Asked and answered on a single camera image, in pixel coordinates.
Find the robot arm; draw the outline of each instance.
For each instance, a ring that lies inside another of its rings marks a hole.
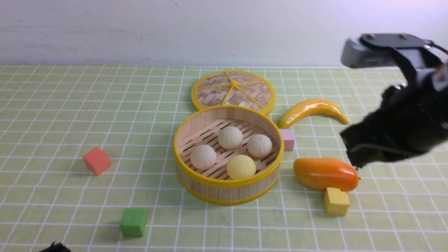
[[[385,89],[376,111],[340,132],[353,166],[420,156],[448,140],[448,63],[428,47],[448,54],[409,34],[363,34],[358,41],[346,41],[343,65],[398,66],[407,81]]]

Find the foam block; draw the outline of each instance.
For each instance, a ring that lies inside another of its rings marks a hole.
[[[349,195],[339,188],[328,187],[323,197],[325,213],[344,216],[350,207]]]
[[[283,137],[284,151],[291,152],[294,149],[295,136],[292,129],[280,129]]]
[[[121,233],[123,236],[142,237],[147,223],[148,216],[144,209],[126,208],[121,216]]]
[[[82,159],[84,160],[87,169],[95,175],[102,174],[105,170],[112,166],[108,154],[98,147],[90,150],[82,157]]]

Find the yellow banana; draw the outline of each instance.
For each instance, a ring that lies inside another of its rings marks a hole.
[[[298,120],[317,114],[336,117],[344,124],[349,123],[349,119],[333,102],[323,99],[310,99],[301,101],[286,111],[278,120],[277,126],[280,129],[288,129]]]

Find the green cube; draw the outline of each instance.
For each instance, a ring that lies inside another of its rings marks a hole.
[[[126,208],[121,216],[120,229],[123,236],[142,237],[147,223],[144,209]]]

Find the green grid tablecloth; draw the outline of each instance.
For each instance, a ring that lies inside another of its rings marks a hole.
[[[345,126],[312,116],[293,126],[273,189],[253,202],[206,204],[178,182],[172,142],[194,108],[192,85],[229,68],[0,65],[0,252],[53,241],[74,252],[448,251],[448,150],[359,171],[345,217],[294,177],[297,157],[348,161]],[[276,120],[304,99],[337,103],[351,122],[376,109],[397,70],[243,68],[276,90]],[[94,176],[82,156],[98,146],[112,167]],[[123,209],[144,208],[143,238],[122,237]]]

